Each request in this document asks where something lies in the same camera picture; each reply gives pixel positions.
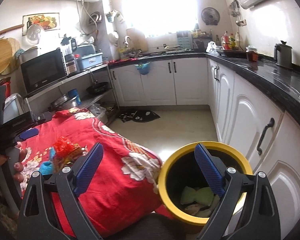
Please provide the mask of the person's left hand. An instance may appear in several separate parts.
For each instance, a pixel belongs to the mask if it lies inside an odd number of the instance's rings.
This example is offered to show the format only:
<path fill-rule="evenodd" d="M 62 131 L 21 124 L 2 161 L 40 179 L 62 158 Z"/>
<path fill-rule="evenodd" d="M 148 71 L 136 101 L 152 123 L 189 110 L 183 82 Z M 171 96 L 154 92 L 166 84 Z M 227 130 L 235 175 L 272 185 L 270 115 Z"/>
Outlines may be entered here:
<path fill-rule="evenodd" d="M 14 148 L 18 150 L 18 153 L 16 154 L 18 160 L 16 160 L 13 164 L 12 175 L 14 181 L 17 182 L 18 184 L 21 184 L 24 181 L 24 176 L 22 174 L 24 170 L 23 161 L 27 155 L 27 149 L 23 147 L 21 142 L 18 142 Z M 0 170 L 4 171 L 4 168 L 6 166 L 7 168 L 9 168 L 10 160 L 11 159 L 9 156 L 0 154 Z"/>

